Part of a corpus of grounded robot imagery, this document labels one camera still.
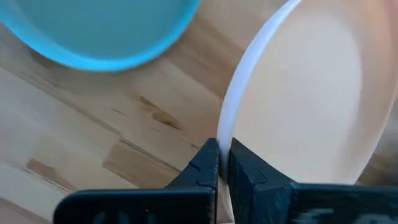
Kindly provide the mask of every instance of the bowl rim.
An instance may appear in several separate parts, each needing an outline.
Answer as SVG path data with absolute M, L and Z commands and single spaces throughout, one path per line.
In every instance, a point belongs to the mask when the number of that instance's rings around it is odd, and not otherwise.
M 244 52 L 241 61 L 229 83 L 218 120 L 217 140 L 220 145 L 221 176 L 228 174 L 228 153 L 231 147 L 233 129 L 238 115 L 239 105 L 249 83 L 253 70 L 266 50 L 268 43 L 280 25 L 302 0 L 289 0 L 279 8 L 261 27 Z

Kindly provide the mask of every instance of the wooden table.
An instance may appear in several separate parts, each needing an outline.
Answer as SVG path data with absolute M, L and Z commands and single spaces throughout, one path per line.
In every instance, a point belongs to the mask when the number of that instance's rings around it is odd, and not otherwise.
M 61 66 L 0 26 L 0 217 L 48 223 L 76 190 L 168 184 L 215 136 L 235 67 L 284 2 L 203 0 L 169 51 L 121 73 Z

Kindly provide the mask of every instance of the blue bowl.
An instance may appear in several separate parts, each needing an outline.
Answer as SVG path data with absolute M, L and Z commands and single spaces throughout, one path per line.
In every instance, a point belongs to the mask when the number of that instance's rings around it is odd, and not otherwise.
M 38 53 L 96 72 L 146 63 L 167 50 L 200 0 L 3 0 L 0 20 Z

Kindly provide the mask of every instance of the black 3d-printed part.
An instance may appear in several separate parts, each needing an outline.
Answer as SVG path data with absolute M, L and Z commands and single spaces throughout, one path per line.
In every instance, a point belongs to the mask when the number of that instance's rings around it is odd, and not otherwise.
M 214 224 L 220 150 L 209 139 L 165 189 L 87 190 L 57 206 L 54 224 Z

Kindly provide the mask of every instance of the black holder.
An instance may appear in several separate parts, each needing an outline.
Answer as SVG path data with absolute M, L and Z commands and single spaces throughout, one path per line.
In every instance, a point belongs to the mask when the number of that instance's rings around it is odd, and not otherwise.
M 165 189 L 84 190 L 57 206 L 54 224 L 194 223 L 217 216 L 219 148 L 207 140 L 189 165 Z
M 71 194 L 56 208 L 53 222 L 216 223 L 219 151 L 215 139 L 207 140 L 165 189 Z M 236 139 L 228 165 L 236 224 L 398 223 L 396 187 L 298 184 Z

